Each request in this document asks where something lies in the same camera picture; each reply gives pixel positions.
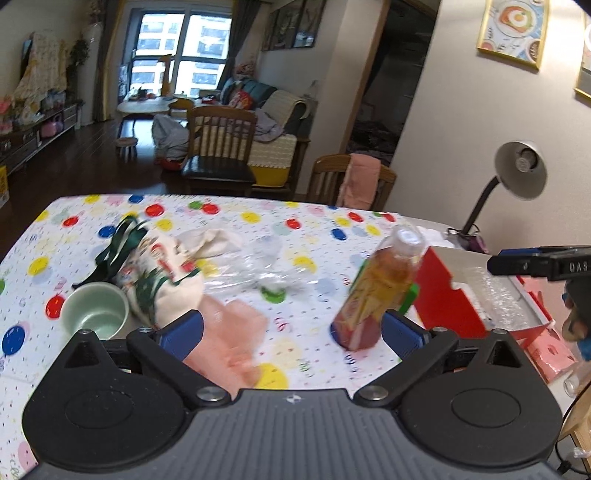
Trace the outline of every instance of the blue gripper pad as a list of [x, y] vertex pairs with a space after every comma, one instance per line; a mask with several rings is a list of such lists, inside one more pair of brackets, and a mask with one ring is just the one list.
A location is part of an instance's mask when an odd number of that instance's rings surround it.
[[174, 322], [158, 330], [158, 344], [181, 362], [203, 338], [203, 316], [189, 310]]
[[396, 310], [387, 310], [382, 317], [382, 338], [402, 360], [431, 338], [428, 331]]

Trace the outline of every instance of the pink cloth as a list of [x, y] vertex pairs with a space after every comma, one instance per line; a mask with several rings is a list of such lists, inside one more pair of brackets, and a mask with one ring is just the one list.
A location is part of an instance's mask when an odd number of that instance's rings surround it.
[[209, 295], [203, 296], [199, 312], [203, 338], [184, 363], [235, 398], [261, 377], [253, 356], [265, 337], [267, 318], [242, 300], [224, 305]]
[[382, 163], [377, 158], [352, 153], [336, 206], [369, 210], [378, 189], [381, 168]]

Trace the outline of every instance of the drawer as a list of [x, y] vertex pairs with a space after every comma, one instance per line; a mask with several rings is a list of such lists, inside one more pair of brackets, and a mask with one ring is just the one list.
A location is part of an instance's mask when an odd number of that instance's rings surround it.
[[69, 106], [64, 110], [64, 118], [76, 116], [76, 105]]
[[6, 167], [8, 173], [12, 172], [29, 155], [37, 150], [37, 139], [29, 140], [21, 148], [6, 157]]
[[71, 116], [64, 120], [64, 130], [68, 130], [70, 127], [73, 127], [76, 124], [76, 116]]

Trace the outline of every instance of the green bag strap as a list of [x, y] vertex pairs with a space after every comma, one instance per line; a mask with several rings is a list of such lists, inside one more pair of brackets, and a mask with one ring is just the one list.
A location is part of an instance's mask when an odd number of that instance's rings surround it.
[[[95, 258], [96, 268], [87, 279], [81, 283], [72, 285], [74, 289], [95, 281], [110, 281], [119, 272], [125, 261], [133, 250], [138, 248], [139, 243], [148, 233], [143, 228], [145, 222], [139, 223], [133, 216], [125, 217], [117, 226], [117, 230], [111, 239], [111, 243]], [[129, 227], [127, 239], [123, 242]]]

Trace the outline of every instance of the bubble wrap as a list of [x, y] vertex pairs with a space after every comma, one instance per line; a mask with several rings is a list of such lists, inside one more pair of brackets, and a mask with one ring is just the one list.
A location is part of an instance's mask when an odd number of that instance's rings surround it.
[[490, 322], [486, 327], [489, 330], [523, 330], [540, 324], [506, 277], [494, 277], [483, 267], [469, 267], [464, 274], [488, 314]]

